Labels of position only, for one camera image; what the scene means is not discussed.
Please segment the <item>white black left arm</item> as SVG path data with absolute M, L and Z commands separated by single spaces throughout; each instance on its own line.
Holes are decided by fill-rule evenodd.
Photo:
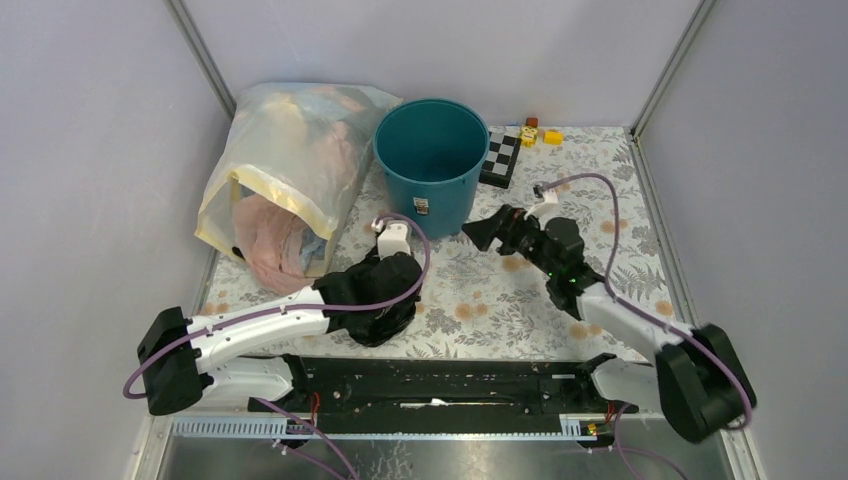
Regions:
M 411 323 L 424 273 L 409 254 L 381 258 L 370 251 L 345 271 L 248 309 L 194 317 L 179 307 L 165 309 L 137 347 L 140 366 L 124 395 L 145 400 L 153 416 L 251 398 L 299 410 L 311 388 L 303 369 L 285 358 L 258 359 L 256 352 L 340 330 L 361 346 L 380 346 Z M 136 380 L 144 386 L 139 394 L 131 390 Z

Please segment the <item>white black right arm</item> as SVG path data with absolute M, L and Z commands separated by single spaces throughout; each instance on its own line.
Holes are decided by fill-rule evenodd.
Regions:
M 500 255 L 521 255 L 547 274 L 546 289 L 557 309 L 601 327 L 644 358 L 642 364 L 604 360 L 578 379 L 573 396 L 583 410 L 628 402 L 663 414 L 691 443 L 749 419 L 757 397 L 726 332 L 713 324 L 692 329 L 663 322 L 615 297 L 605 277 L 585 261 L 575 220 L 555 217 L 542 225 L 525 210 L 504 205 L 462 231 L 480 251 L 499 240 Z

